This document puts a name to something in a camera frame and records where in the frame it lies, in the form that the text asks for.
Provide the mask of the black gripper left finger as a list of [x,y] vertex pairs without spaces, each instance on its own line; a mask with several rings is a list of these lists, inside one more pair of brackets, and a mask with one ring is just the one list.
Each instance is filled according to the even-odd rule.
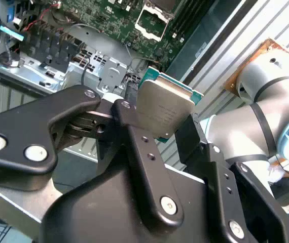
[[114,169],[127,171],[136,207],[149,229],[182,225],[182,205],[135,107],[123,99],[110,104],[82,85],[0,113],[0,186],[44,188],[57,165],[57,152],[81,137],[96,139],[97,181]]

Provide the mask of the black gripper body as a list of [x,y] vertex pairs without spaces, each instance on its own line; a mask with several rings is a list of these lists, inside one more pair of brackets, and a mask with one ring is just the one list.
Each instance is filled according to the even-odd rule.
[[129,169],[119,166],[59,198],[42,220],[39,242],[226,242],[227,228],[209,217],[203,180],[171,166],[166,170],[185,213],[174,232],[146,227]]

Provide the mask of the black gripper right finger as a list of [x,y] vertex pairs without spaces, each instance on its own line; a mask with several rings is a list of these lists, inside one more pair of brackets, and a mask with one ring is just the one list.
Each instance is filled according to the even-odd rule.
[[251,169],[228,164],[194,114],[175,132],[187,172],[204,180],[212,242],[289,242],[289,216]]

